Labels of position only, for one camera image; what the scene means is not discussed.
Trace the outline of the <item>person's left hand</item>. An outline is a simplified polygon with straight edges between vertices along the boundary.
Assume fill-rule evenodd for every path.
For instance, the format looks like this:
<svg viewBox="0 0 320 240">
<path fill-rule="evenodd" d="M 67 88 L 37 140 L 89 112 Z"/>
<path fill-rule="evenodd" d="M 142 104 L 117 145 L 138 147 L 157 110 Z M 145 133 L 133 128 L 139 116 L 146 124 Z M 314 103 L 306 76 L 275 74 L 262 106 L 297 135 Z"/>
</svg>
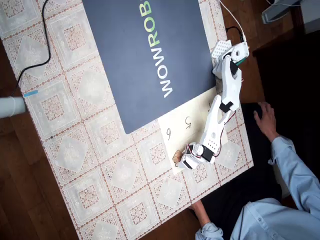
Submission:
<svg viewBox="0 0 320 240">
<path fill-rule="evenodd" d="M 211 222 L 201 200 L 191 204 L 189 209 L 194 211 L 201 227 Z"/>
</svg>

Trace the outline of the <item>person's right hand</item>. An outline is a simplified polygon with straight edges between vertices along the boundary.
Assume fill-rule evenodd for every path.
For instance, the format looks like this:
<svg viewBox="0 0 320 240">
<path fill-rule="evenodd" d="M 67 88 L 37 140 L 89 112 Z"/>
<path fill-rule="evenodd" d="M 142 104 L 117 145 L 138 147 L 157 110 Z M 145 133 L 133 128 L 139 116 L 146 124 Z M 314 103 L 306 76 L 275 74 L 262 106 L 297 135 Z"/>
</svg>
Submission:
<svg viewBox="0 0 320 240">
<path fill-rule="evenodd" d="M 254 119 L 260 131 L 272 143 L 275 138 L 280 136 L 276 130 L 275 111 L 267 102 L 259 102 L 258 105 L 261 108 L 262 116 L 259 117 L 257 111 L 255 110 L 253 112 Z"/>
</svg>

